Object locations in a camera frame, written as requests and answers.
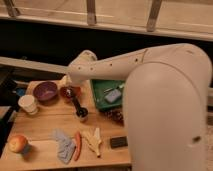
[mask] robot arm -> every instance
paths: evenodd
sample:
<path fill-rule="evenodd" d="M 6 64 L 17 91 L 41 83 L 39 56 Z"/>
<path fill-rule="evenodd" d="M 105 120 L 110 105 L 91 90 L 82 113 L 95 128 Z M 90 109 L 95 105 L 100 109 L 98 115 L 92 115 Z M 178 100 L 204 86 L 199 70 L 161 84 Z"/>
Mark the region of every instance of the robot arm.
<path fill-rule="evenodd" d="M 97 61 L 88 51 L 68 67 L 86 79 L 126 80 L 123 113 L 133 170 L 204 171 L 211 62 L 198 47 L 152 47 Z"/>

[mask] dark bowl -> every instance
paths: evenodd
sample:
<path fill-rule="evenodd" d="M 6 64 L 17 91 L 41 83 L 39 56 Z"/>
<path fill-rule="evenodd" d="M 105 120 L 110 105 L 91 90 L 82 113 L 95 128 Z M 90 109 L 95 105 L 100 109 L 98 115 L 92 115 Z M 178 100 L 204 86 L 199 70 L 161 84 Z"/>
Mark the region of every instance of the dark bowl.
<path fill-rule="evenodd" d="M 38 84 L 33 90 L 33 95 L 39 101 L 47 101 L 54 98 L 58 94 L 57 85 L 51 81 L 45 81 Z"/>

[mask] red apple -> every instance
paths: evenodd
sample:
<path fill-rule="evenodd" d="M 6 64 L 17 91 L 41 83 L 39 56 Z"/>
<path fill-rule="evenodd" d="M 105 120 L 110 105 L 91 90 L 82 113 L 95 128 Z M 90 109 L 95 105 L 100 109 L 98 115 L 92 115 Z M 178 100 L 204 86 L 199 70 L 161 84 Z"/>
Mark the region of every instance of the red apple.
<path fill-rule="evenodd" d="M 23 135 L 15 135 L 9 140 L 9 149 L 14 153 L 19 153 L 27 143 L 28 141 Z"/>

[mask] green plastic bin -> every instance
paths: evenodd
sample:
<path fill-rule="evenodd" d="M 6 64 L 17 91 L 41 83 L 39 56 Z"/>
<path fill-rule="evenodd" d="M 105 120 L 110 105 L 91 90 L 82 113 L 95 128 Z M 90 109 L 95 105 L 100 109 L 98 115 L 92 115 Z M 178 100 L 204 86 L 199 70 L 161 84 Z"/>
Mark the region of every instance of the green plastic bin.
<path fill-rule="evenodd" d="M 91 88 L 93 93 L 93 99 L 95 106 L 99 111 L 107 111 L 116 107 L 122 106 L 122 97 L 116 100 L 114 103 L 108 103 L 104 97 L 107 92 L 104 91 L 110 88 L 116 88 L 119 85 L 123 84 L 124 81 L 117 80 L 91 80 Z"/>

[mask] red object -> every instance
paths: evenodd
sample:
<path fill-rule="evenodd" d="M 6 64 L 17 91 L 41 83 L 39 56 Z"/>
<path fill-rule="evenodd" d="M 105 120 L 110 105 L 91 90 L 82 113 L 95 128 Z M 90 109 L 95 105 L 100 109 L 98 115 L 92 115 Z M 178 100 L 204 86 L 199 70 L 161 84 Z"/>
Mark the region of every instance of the red object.
<path fill-rule="evenodd" d="M 80 132 L 79 131 L 76 132 L 74 137 L 75 137 L 75 141 L 76 141 L 76 150 L 75 150 L 75 154 L 74 154 L 74 160 L 77 161 L 81 154 L 81 146 L 82 146 Z"/>

